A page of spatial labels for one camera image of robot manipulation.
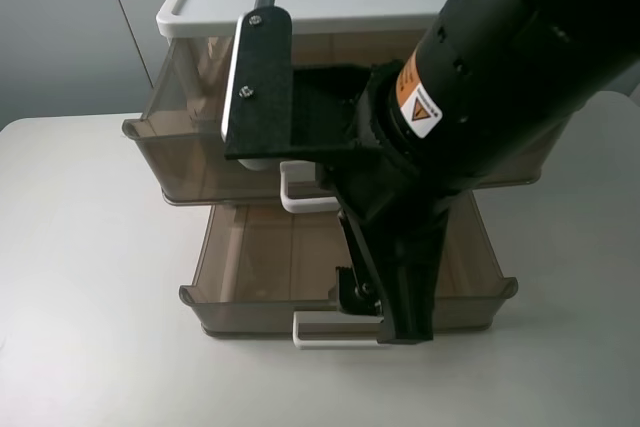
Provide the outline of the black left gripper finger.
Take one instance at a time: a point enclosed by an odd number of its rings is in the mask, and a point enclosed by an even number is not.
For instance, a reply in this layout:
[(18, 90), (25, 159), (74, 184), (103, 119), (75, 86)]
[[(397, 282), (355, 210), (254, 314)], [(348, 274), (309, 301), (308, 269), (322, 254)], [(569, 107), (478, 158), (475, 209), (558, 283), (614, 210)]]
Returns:
[(381, 301), (374, 285), (368, 278), (359, 280), (353, 267), (336, 268), (334, 294), (337, 310), (341, 313), (367, 317), (382, 315)]

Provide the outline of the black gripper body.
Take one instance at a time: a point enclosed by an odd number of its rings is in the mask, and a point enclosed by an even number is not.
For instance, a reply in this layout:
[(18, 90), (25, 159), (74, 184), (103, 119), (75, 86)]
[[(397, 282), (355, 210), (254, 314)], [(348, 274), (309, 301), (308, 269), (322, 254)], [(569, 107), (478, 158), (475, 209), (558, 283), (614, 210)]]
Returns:
[(382, 306), (377, 339), (415, 345), (432, 340), (439, 265), (453, 201), (471, 185), (468, 83), (464, 62), (419, 61), (416, 87), (398, 89), (404, 69), (369, 69), (360, 105), (378, 150), (319, 163), (320, 183), (341, 206), (341, 225), (359, 280)]

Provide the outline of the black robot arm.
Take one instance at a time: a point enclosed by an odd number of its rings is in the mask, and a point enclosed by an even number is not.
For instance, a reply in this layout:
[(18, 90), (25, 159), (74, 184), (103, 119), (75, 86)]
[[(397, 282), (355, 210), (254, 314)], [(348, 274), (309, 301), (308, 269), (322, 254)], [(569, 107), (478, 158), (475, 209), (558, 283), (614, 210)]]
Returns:
[(328, 176), (381, 304), (433, 337), (449, 210), (639, 59), (637, 0), (447, 0), (399, 78), (372, 78)]

